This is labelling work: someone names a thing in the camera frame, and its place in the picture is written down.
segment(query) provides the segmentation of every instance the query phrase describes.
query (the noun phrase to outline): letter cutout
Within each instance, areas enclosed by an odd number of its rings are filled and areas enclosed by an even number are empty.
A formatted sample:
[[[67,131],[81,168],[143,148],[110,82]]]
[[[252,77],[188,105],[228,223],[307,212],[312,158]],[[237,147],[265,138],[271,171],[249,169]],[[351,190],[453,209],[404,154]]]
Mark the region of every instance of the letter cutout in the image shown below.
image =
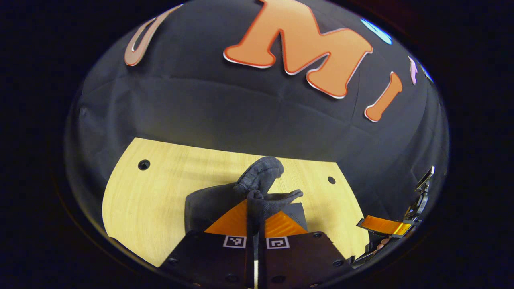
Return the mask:
[[[139,27],[139,29],[137,29],[136,34],[134,34],[134,36],[132,36],[132,38],[130,39],[130,42],[128,43],[127,48],[125,50],[125,64],[126,65],[136,66],[141,61],[141,59],[143,59],[144,53],[146,52],[146,49],[148,48],[148,45],[150,44],[150,40],[152,40],[152,37],[153,37],[155,31],[157,30],[157,28],[159,27],[159,25],[161,25],[161,23],[164,21],[164,19],[166,19],[166,17],[168,17],[168,15],[170,15],[171,12],[177,10],[182,5],[183,4],[180,4],[172,9],[164,12],[163,14],[159,15],[157,18],[153,18],[152,20],[141,25],[141,27]],[[141,39],[141,42],[139,42],[137,49],[134,50],[134,45],[136,44],[138,37],[141,35],[143,30],[151,22],[153,22],[153,24],[150,26],[150,28],[148,28],[146,33],[143,35],[143,38]]]
[[[373,103],[372,105],[366,107],[364,111],[364,115],[372,122],[378,122],[383,112],[389,106],[389,104],[393,101],[394,97],[401,93],[403,90],[403,86],[401,84],[401,80],[396,75],[396,73],[391,72],[391,80],[389,84],[385,88],[382,95]]]
[[[311,9],[294,0],[260,0],[264,6],[237,45],[225,49],[230,62],[269,68],[277,60],[270,51],[280,33],[284,69],[295,75],[328,56],[307,72],[307,82],[334,97],[343,98],[360,62],[373,52],[371,44],[353,30],[341,28],[321,34]]]

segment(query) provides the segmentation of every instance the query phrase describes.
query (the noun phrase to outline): wooden table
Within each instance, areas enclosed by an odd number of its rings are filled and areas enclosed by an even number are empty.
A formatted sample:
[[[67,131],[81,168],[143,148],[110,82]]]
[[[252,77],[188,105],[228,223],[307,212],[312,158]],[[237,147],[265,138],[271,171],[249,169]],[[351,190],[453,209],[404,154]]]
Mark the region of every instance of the wooden table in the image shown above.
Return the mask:
[[[102,215],[107,234],[159,267],[186,233],[186,196],[237,181],[261,157],[135,138],[105,189]],[[144,159],[150,166],[140,170]],[[325,232],[345,258],[362,255],[368,232],[356,226],[363,215],[337,164],[278,159],[285,171],[269,193],[301,189],[304,196],[294,203],[302,203],[309,232]]]

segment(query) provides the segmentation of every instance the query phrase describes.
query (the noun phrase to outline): wooden surface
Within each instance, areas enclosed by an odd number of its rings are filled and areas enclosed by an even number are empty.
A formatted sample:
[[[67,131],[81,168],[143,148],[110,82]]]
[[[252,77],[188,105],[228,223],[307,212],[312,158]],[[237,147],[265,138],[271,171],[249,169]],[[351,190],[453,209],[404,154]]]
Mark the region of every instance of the wooden surface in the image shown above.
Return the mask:
[[[107,234],[149,263],[160,266],[185,235],[186,196],[233,183],[261,156],[180,146],[135,138],[116,164],[103,197]],[[138,169],[147,159],[150,167]],[[360,256],[368,232],[356,224],[359,204],[334,162],[278,158],[284,174],[269,193],[301,189],[309,232],[324,231],[345,258]],[[327,180],[331,176],[336,183]]]

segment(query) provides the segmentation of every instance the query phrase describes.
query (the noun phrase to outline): black cloth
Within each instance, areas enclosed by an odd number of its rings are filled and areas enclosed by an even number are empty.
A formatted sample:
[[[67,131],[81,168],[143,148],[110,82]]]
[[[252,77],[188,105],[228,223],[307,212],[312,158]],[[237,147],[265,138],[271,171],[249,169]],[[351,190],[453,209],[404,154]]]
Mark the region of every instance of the black cloth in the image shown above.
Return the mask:
[[[142,61],[123,56],[137,27],[116,41],[77,91],[65,134],[72,191],[84,213],[102,225],[102,197],[114,166],[134,137],[194,147],[337,162],[364,216],[398,219],[416,199],[413,188],[436,165],[430,211],[444,180],[449,132],[436,86],[420,61],[395,38],[386,44],[361,17],[318,0],[311,7],[321,33],[349,28],[368,40],[344,99],[312,88],[306,72],[285,73],[280,38],[267,69],[226,61],[262,8],[259,1],[195,0],[156,30]],[[410,80],[411,56],[418,68]],[[403,91],[373,123],[363,115],[389,82]]]
[[[248,199],[248,217],[253,228],[278,213],[287,204],[303,195],[300,190],[289,194],[268,194],[274,181],[284,172],[275,157],[262,157],[241,175],[236,183],[198,190],[186,197],[184,227],[205,231],[235,205]]]

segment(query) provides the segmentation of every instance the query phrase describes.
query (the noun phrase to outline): letter m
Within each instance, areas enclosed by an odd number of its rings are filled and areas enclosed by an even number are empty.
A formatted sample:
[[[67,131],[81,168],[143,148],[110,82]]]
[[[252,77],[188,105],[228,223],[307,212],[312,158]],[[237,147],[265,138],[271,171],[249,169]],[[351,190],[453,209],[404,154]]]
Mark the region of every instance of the letter m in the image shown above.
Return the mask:
[[[230,62],[269,68],[277,60],[270,51],[281,35],[284,69],[295,75],[316,60],[328,56],[323,64],[307,72],[307,82],[324,93],[343,98],[355,70],[373,48],[350,29],[320,33],[311,9],[294,0],[260,0],[264,7],[237,45],[225,49]]]

